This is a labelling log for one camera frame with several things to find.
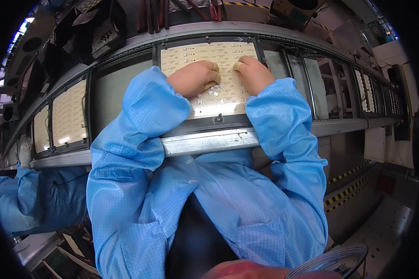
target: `blue uniform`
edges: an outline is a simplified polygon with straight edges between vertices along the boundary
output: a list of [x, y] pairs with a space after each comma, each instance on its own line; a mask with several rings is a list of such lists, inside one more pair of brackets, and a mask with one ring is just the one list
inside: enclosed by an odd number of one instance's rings
[[87, 208], [104, 278], [164, 278], [185, 201], [194, 192], [240, 259], [292, 268], [323, 253], [325, 159], [310, 133], [311, 109], [295, 80], [276, 80], [246, 111], [274, 160], [272, 182], [251, 149], [165, 159], [160, 139], [191, 112], [156, 66], [128, 86], [119, 116], [91, 145]]
[[81, 224], [87, 212], [83, 166], [36, 171], [20, 168], [0, 177], [0, 221], [13, 236], [47, 233]]

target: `hand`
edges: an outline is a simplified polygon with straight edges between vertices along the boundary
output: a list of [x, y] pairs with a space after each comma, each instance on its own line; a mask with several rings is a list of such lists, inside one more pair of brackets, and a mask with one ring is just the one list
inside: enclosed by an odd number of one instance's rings
[[242, 56], [239, 62], [234, 64], [233, 70], [238, 72], [240, 82], [251, 95], [257, 96], [275, 81], [272, 73], [256, 58]]
[[31, 138], [27, 138], [20, 145], [20, 168], [29, 168], [31, 166], [31, 149], [33, 147], [33, 141]]
[[166, 81], [176, 93], [191, 97], [203, 93], [207, 88], [220, 83], [219, 67], [216, 63], [201, 60], [184, 66], [170, 75]]

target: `sleeve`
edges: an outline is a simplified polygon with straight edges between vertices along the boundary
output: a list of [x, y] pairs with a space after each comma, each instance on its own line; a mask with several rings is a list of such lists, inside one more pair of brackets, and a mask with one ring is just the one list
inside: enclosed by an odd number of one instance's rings
[[0, 220], [9, 234], [40, 226], [39, 173], [17, 165], [15, 179], [0, 179]]
[[[87, 209], [96, 267], [104, 277], [112, 277], [110, 270], [115, 265], [125, 266], [119, 230], [138, 222], [148, 175], [163, 162], [158, 136], [178, 126], [190, 112], [189, 101], [176, 94], [154, 66], [130, 82], [122, 112], [93, 141]], [[105, 259], [100, 259], [101, 251]]]
[[328, 223], [323, 210], [327, 160], [318, 156], [318, 140], [311, 134], [311, 109], [292, 78], [276, 80], [257, 97], [248, 98], [246, 111], [264, 153], [272, 160], [275, 184], [288, 196], [297, 214], [295, 223], [310, 228], [307, 236], [324, 249]]

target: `white glove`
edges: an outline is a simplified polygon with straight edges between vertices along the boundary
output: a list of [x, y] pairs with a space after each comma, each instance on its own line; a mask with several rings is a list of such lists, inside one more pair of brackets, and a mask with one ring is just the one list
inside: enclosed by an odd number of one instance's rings
[[27, 138], [20, 146], [20, 168], [31, 167], [31, 149], [33, 148], [33, 141]]

